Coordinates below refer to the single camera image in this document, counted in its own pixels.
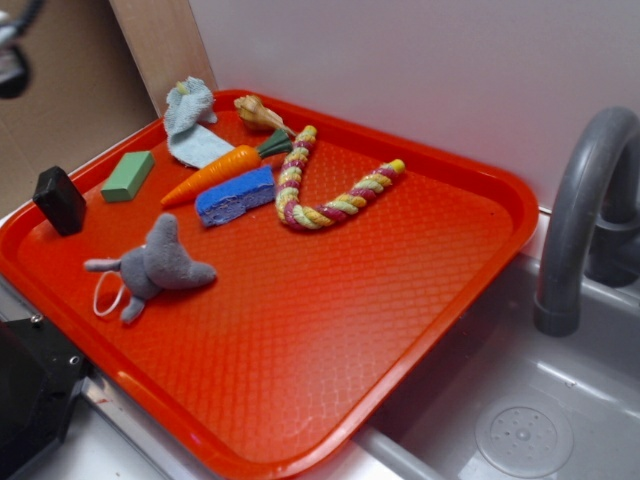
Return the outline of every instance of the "stuffed mouse toy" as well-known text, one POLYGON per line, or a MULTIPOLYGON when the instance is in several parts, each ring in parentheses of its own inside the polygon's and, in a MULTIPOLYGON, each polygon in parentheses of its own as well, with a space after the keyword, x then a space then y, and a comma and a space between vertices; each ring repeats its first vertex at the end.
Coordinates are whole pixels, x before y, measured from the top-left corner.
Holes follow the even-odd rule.
MULTIPOLYGON (((178 239, 178 221, 170 213, 163 213, 147 234, 147 243, 125 253, 120 259, 92 259, 84 263, 90 272, 119 272, 124 286, 131 292, 129 305, 122 311, 121 320, 131 323, 144 309, 147 300, 162 290, 195 288, 213 282, 215 269, 206 263, 193 261, 178 239)), ((122 290, 114 305, 106 312, 96 308, 98 289, 94 299, 94 311, 104 316, 117 305, 122 290)))

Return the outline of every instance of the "sink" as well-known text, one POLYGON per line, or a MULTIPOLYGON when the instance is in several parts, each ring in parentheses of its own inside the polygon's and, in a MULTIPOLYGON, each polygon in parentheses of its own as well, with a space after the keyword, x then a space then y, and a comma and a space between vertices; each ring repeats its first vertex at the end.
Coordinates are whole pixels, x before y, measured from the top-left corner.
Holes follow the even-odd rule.
POLYGON ((578 331, 544 335, 538 268, 517 257, 355 440, 404 478, 640 478, 638 301, 585 280, 578 331))

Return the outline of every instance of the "orange carrot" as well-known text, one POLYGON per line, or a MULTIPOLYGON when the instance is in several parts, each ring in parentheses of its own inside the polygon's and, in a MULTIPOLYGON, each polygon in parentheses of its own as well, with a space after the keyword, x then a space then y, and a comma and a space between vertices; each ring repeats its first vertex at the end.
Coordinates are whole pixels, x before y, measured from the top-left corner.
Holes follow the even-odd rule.
POLYGON ((165 195, 160 203, 164 207, 194 200, 205 190, 220 185, 243 173, 260 167, 262 160, 277 153, 290 152, 293 146, 284 130, 276 130, 262 145, 240 145, 201 168, 165 195))

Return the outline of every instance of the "blue sponge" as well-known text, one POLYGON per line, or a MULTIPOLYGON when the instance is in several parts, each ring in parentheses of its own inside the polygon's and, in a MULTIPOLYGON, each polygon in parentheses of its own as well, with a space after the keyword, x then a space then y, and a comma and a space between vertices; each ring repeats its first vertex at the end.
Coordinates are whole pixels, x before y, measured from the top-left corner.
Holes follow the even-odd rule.
POLYGON ((196 198, 196 211, 205 227, 224 225, 247 210, 272 202, 276 186, 265 166, 210 188, 196 198))

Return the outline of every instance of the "black object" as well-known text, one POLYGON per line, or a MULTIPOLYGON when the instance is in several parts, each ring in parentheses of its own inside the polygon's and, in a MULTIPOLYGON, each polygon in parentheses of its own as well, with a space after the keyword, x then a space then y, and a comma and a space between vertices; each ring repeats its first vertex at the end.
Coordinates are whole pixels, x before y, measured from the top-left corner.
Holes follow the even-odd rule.
POLYGON ((62 444, 88 368, 48 319, 0 322, 0 479, 62 444))
POLYGON ((60 235, 82 230, 87 202, 60 167, 40 174, 33 201, 60 235))
POLYGON ((17 46, 0 50, 0 98, 22 95, 31 79, 31 69, 17 46))
POLYGON ((31 69, 17 40, 33 24, 43 5, 44 0, 31 0, 20 18, 0 25, 0 98, 19 97, 29 85, 31 69))

